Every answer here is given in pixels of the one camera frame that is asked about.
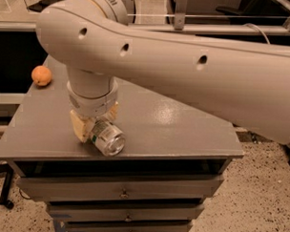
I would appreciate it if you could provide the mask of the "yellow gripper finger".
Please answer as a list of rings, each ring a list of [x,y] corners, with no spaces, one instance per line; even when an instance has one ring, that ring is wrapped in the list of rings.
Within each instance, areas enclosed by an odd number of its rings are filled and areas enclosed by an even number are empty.
[[[95,125],[95,120],[89,116],[82,116],[75,110],[70,111],[70,118],[74,134],[81,142],[86,142]]]
[[[109,109],[109,111],[107,113],[108,120],[110,120],[110,121],[116,120],[116,118],[117,118],[117,109],[118,109],[118,102],[116,102],[114,104],[114,106]]]

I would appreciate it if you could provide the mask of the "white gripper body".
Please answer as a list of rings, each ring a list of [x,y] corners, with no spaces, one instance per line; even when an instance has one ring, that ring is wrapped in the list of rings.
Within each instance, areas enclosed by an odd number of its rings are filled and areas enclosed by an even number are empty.
[[[81,116],[102,116],[117,102],[118,85],[114,77],[69,79],[67,88],[72,109]]]

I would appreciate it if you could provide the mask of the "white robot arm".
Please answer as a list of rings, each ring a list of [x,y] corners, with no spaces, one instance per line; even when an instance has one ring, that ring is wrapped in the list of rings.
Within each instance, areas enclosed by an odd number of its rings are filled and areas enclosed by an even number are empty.
[[[99,116],[124,79],[290,148],[290,47],[128,27],[121,0],[65,0],[36,34],[67,66],[75,110]]]

